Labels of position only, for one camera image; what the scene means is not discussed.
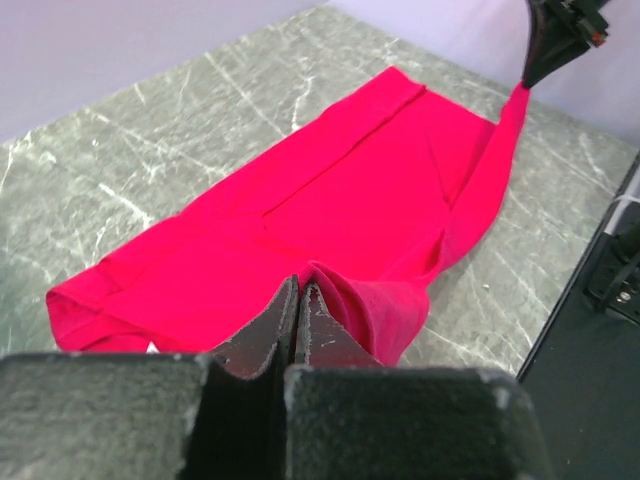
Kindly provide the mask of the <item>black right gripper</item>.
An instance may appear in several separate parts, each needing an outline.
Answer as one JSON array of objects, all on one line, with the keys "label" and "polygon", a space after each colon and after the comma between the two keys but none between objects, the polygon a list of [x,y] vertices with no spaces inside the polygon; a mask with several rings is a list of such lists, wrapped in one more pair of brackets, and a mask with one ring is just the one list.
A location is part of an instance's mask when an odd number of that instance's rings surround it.
[{"label": "black right gripper", "polygon": [[600,10],[608,0],[528,0],[530,33],[522,73],[534,86],[559,68],[600,47],[609,23]]}]

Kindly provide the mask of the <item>red t shirt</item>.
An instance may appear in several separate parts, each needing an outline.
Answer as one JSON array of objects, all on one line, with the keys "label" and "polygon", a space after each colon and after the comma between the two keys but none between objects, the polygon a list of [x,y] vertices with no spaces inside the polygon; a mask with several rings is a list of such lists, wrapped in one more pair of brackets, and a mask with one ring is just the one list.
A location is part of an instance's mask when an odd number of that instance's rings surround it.
[{"label": "red t shirt", "polygon": [[504,199],[529,102],[497,122],[390,67],[317,119],[46,296],[65,351],[204,352],[282,282],[393,365],[427,287],[481,240]]}]

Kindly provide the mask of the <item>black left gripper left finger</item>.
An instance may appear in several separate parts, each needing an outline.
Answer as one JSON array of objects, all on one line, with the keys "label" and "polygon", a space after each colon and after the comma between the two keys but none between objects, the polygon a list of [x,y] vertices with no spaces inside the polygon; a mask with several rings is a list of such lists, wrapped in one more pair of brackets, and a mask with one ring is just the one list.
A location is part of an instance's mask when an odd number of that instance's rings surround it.
[{"label": "black left gripper left finger", "polygon": [[1,362],[5,479],[279,479],[290,277],[200,354],[18,354]]}]

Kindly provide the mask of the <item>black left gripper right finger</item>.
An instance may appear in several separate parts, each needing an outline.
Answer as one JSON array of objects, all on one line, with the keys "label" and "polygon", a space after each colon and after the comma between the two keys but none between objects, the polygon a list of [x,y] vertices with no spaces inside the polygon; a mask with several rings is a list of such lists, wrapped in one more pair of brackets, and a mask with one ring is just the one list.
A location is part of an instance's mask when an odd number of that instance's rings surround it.
[{"label": "black left gripper right finger", "polygon": [[485,368],[387,368],[304,291],[284,375],[288,479],[551,479],[529,396]]}]

